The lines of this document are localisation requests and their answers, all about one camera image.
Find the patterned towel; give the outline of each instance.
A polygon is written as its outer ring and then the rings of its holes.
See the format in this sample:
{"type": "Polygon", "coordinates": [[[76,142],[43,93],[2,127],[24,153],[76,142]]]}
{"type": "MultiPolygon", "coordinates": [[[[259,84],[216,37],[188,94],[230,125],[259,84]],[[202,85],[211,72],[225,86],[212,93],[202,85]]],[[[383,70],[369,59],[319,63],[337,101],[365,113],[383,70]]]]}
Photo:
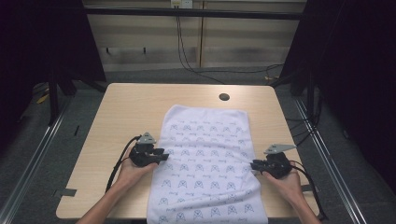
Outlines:
{"type": "Polygon", "coordinates": [[[174,105],[157,147],[170,155],[152,177],[148,224],[268,223],[246,112],[174,105]]]}

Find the hand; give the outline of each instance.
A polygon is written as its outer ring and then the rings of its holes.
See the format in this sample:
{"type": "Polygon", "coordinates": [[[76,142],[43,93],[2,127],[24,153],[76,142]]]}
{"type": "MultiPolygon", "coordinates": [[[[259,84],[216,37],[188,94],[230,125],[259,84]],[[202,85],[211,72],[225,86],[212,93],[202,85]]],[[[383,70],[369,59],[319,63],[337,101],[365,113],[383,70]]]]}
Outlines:
{"type": "MultiPolygon", "coordinates": [[[[294,166],[295,162],[291,161],[290,165],[294,166]]],[[[281,179],[275,179],[267,172],[263,172],[263,175],[277,188],[282,197],[290,203],[303,224],[320,223],[305,200],[297,170],[292,169],[287,176],[281,179]]]]}
{"type": "Polygon", "coordinates": [[[275,179],[267,172],[263,172],[263,175],[278,189],[282,197],[289,203],[293,203],[292,200],[294,200],[296,196],[303,196],[300,176],[295,169],[292,169],[288,175],[281,179],[275,179]]]}
{"type": "Polygon", "coordinates": [[[128,148],[121,164],[119,176],[114,183],[114,185],[120,185],[127,189],[134,186],[143,175],[153,171],[158,166],[158,164],[154,162],[145,167],[137,167],[132,160],[129,159],[130,152],[131,148],[128,148]]]}

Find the black cable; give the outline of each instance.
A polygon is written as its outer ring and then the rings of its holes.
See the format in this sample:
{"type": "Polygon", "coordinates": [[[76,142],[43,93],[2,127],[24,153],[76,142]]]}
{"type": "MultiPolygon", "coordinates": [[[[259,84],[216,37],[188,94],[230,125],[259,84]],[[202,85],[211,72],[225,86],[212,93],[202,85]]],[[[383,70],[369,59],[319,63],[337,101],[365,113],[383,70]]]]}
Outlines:
{"type": "Polygon", "coordinates": [[[294,125],[293,127],[289,128],[289,130],[291,131],[291,130],[297,128],[298,126],[300,126],[300,125],[302,125],[302,124],[303,124],[302,122],[299,122],[299,123],[297,123],[296,125],[294,125]]]}
{"type": "Polygon", "coordinates": [[[322,109],[322,104],[323,104],[323,96],[321,93],[319,93],[319,98],[318,98],[318,104],[317,104],[317,113],[315,115],[315,120],[314,120],[314,127],[317,127],[319,124],[319,119],[321,115],[321,109],[322,109]]]}
{"type": "Polygon", "coordinates": [[[296,144],[296,146],[298,147],[300,144],[302,144],[302,143],[309,137],[309,135],[310,135],[314,130],[312,130],[311,132],[309,132],[309,133],[306,135],[306,137],[303,138],[303,140],[301,140],[299,143],[296,144]]]}
{"type": "Polygon", "coordinates": [[[301,133],[297,133],[297,134],[293,135],[292,137],[297,137],[297,136],[300,136],[300,135],[302,135],[302,134],[306,133],[306,131],[307,131],[307,130],[304,130],[303,132],[301,132],[301,133]]]}
{"type": "Polygon", "coordinates": [[[297,166],[291,165],[291,167],[293,169],[296,169],[296,170],[300,171],[303,175],[305,175],[306,179],[308,179],[309,186],[311,187],[312,192],[314,193],[314,198],[315,198],[315,201],[317,202],[317,205],[318,205],[318,210],[319,210],[318,218],[320,220],[328,219],[326,214],[323,211],[322,206],[321,206],[321,203],[320,203],[320,200],[319,200],[319,196],[318,196],[317,190],[315,188],[315,183],[314,183],[314,180],[312,179],[311,175],[309,175],[305,170],[303,170],[303,169],[301,169],[301,168],[299,168],[297,166]]]}
{"type": "Polygon", "coordinates": [[[301,167],[303,167],[304,171],[306,171],[305,167],[300,162],[298,162],[298,161],[292,161],[292,162],[295,162],[295,163],[301,165],[301,167]]]}
{"type": "Polygon", "coordinates": [[[125,152],[126,152],[126,150],[128,149],[129,145],[131,145],[131,143],[132,143],[134,140],[138,140],[141,136],[142,136],[142,135],[139,135],[139,136],[134,137],[134,138],[131,139],[131,140],[128,142],[128,144],[125,146],[125,149],[122,151],[121,156],[120,156],[119,160],[117,161],[116,165],[114,166],[113,172],[111,173],[110,178],[108,179],[107,186],[106,186],[106,192],[111,188],[111,185],[113,184],[114,176],[116,175],[117,171],[118,171],[119,168],[120,168],[120,165],[121,165],[122,162],[123,162],[123,159],[122,159],[122,158],[124,157],[125,152]]]}
{"type": "Polygon", "coordinates": [[[213,78],[213,77],[208,77],[208,76],[199,74],[199,73],[196,72],[194,69],[192,69],[192,67],[191,67],[190,64],[189,64],[189,61],[187,60],[186,51],[184,50],[183,37],[182,37],[182,34],[181,34],[180,17],[176,17],[176,20],[177,20],[177,52],[178,52],[178,58],[179,58],[179,60],[180,60],[180,63],[181,63],[181,65],[184,67],[184,69],[186,69],[187,71],[192,72],[192,73],[194,73],[195,75],[198,75],[198,76],[200,76],[200,77],[206,77],[206,78],[212,79],[212,80],[214,80],[214,81],[216,81],[216,82],[218,82],[218,83],[220,83],[220,84],[225,85],[225,83],[222,82],[222,81],[220,81],[220,80],[217,80],[217,79],[215,79],[215,78],[213,78]],[[188,68],[186,67],[186,65],[185,65],[185,64],[183,63],[183,61],[181,60],[181,55],[180,55],[180,43],[181,43],[182,51],[183,51],[183,54],[184,54],[184,59],[185,59],[185,61],[186,61],[186,64],[187,64],[188,68]]]}
{"type": "Polygon", "coordinates": [[[271,83],[271,87],[276,88],[280,85],[282,85],[285,82],[289,82],[292,78],[294,78],[295,76],[297,76],[298,74],[300,74],[300,72],[303,69],[297,69],[296,71],[294,71],[293,73],[291,73],[290,75],[286,76],[286,77],[280,77],[277,81],[271,83]]]}
{"type": "Polygon", "coordinates": [[[267,84],[269,82],[269,74],[268,71],[275,69],[279,66],[282,66],[283,63],[278,63],[278,64],[271,64],[269,66],[267,66],[265,69],[262,70],[256,70],[256,71],[232,71],[232,70],[206,70],[206,71],[196,71],[194,70],[190,64],[189,61],[187,60],[187,55],[186,55],[186,51],[184,50],[184,42],[183,42],[183,36],[181,33],[181,22],[180,22],[180,17],[177,17],[177,51],[178,51],[178,58],[180,60],[181,65],[184,67],[184,69],[186,69],[189,72],[193,72],[194,74],[200,76],[200,77],[206,77],[206,78],[210,78],[214,81],[217,81],[221,84],[225,84],[224,82],[215,79],[213,77],[208,77],[208,76],[204,76],[202,75],[202,73],[236,73],[236,74],[253,74],[253,73],[261,73],[261,72],[265,72],[268,76],[268,81],[267,84]],[[181,59],[181,54],[180,54],[180,43],[181,43],[181,50],[183,52],[184,55],[184,60],[187,64],[187,66],[183,63],[183,60],[181,59]]]}

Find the wooden panel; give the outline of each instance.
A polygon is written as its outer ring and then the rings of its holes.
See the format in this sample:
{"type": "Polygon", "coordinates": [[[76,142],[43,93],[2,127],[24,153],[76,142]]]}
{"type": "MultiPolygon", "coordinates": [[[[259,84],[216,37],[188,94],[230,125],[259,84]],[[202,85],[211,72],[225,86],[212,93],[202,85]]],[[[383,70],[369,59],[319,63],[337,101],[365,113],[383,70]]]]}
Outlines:
{"type": "MultiPolygon", "coordinates": [[[[170,7],[170,1],[84,1],[86,6],[170,7]]],[[[98,48],[177,47],[175,17],[88,15],[98,48]]],[[[186,47],[197,47],[199,18],[180,20],[186,47]]]]}
{"type": "MultiPolygon", "coordinates": [[[[301,12],[304,3],[221,3],[209,2],[207,9],[301,12]]],[[[205,47],[289,47],[298,21],[253,19],[205,19],[205,47]]]]}

